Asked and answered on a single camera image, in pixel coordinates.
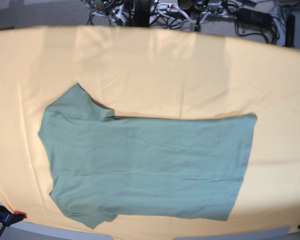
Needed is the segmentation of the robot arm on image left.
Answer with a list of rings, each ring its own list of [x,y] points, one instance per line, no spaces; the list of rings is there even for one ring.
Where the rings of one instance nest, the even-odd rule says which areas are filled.
[[[100,17],[115,17],[122,11],[125,0],[81,0],[91,13]]]

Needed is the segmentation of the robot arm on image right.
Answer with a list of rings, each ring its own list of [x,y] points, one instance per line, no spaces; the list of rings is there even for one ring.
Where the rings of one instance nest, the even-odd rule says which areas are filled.
[[[182,18],[182,30],[201,32],[201,26],[208,17],[230,18],[225,0],[178,0],[175,6]]]

